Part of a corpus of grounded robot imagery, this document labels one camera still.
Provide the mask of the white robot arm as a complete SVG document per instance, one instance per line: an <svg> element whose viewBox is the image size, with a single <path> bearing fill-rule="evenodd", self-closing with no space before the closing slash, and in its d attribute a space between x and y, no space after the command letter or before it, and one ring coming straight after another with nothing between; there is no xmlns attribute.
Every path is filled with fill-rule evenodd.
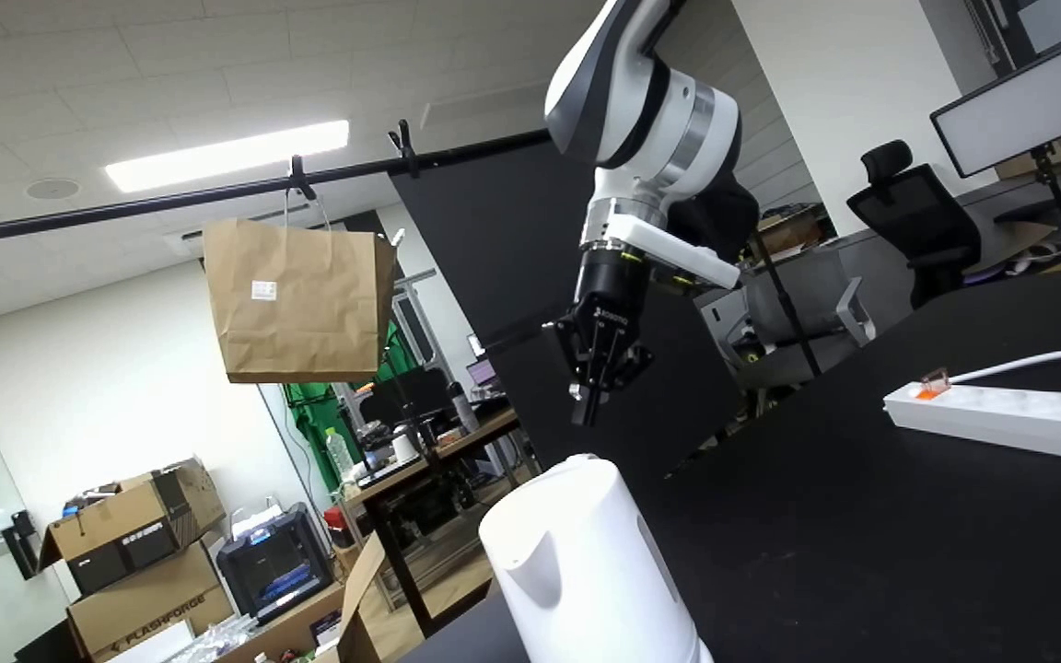
<svg viewBox="0 0 1061 663"><path fill-rule="evenodd" d="M549 319L568 362L568 405L588 428L652 353L641 310L657 268L734 291L740 268L712 240L684 240L673 207L731 182L740 106L657 54L677 0L603 0L546 90L560 154L593 170L572 310Z"/></svg>

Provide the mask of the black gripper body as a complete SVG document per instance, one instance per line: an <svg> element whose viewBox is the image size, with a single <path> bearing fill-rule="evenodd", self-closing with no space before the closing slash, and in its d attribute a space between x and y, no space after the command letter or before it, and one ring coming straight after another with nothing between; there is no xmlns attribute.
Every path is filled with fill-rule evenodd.
<svg viewBox="0 0 1061 663"><path fill-rule="evenodd" d="M619 364L635 385L652 353L641 342L641 310L652 264L630 252L586 252L577 261L575 302L556 319L568 367L581 367L599 388Z"/></svg>

